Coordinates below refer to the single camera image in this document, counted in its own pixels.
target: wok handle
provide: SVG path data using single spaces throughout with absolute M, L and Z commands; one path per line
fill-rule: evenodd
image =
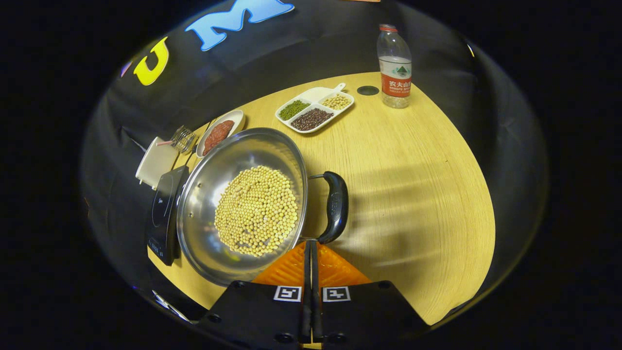
M 327 244 L 339 237 L 346 228 L 348 221 L 348 187 L 343 178 L 331 171 L 321 175 L 310 176 L 309 179 L 323 177 L 328 182 L 328 201 L 326 203 L 326 215 L 328 225 L 324 233 L 318 237 L 320 244 Z

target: bottle label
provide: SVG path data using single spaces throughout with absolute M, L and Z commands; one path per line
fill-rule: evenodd
M 395 63 L 380 60 L 383 92 L 394 97 L 411 94 L 412 63 Z

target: water bottle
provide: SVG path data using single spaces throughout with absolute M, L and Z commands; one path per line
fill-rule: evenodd
M 412 56 L 408 45 L 394 26 L 381 24 L 377 49 L 384 104 L 392 108 L 407 107 L 412 72 Z

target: wooden table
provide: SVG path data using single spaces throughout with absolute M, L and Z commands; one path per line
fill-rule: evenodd
M 274 117 L 296 95 L 342 82 L 355 103 L 321 130 L 299 134 Z M 415 85 L 411 105 L 402 110 L 384 105 L 380 94 L 358 94 L 363 85 L 379 88 L 379 72 L 273 93 L 240 106 L 247 117 L 244 128 L 282 131 L 299 147 L 309 174 L 329 170 L 344 178 L 350 218 L 328 246 L 373 281 L 392 281 L 421 318 L 434 324 L 475 295 L 490 267 L 494 215 L 488 188 L 458 130 Z M 192 170 L 199 159 L 190 157 Z M 174 167 L 187 159 L 178 157 Z M 317 237 L 326 227 L 327 194 L 325 181 L 309 181 L 304 236 Z M 157 268 L 202 306 L 211 308 L 224 292 L 195 272 L 183 254 L 167 267 L 147 250 Z

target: adzuki bean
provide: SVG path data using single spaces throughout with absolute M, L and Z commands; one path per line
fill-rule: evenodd
M 333 114 L 334 113 L 327 113 L 319 108 L 314 108 L 296 118 L 292 122 L 292 126 L 300 131 L 308 131 L 327 121 Z

